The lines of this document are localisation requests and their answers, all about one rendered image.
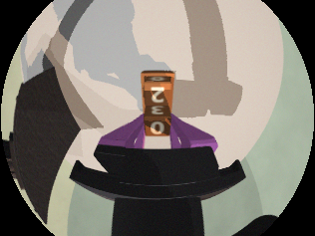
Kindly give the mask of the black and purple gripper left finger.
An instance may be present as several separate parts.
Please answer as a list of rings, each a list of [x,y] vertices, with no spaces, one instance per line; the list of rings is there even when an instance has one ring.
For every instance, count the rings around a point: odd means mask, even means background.
[[[144,148],[145,137],[144,114],[142,114],[133,121],[103,135],[98,144]]]

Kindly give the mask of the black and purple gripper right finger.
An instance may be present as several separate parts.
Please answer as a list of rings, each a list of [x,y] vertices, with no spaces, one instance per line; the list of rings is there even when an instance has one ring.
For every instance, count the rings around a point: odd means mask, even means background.
[[[211,146],[213,152],[218,148],[214,136],[179,119],[173,114],[171,114],[169,138],[171,148]]]

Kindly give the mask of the brown cube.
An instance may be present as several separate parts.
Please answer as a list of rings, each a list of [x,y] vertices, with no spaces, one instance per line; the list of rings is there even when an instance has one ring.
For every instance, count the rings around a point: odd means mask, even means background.
[[[169,107],[147,107],[144,114],[146,136],[169,136],[171,114]]]
[[[169,77],[146,77],[144,82],[145,106],[169,107],[171,81]]]

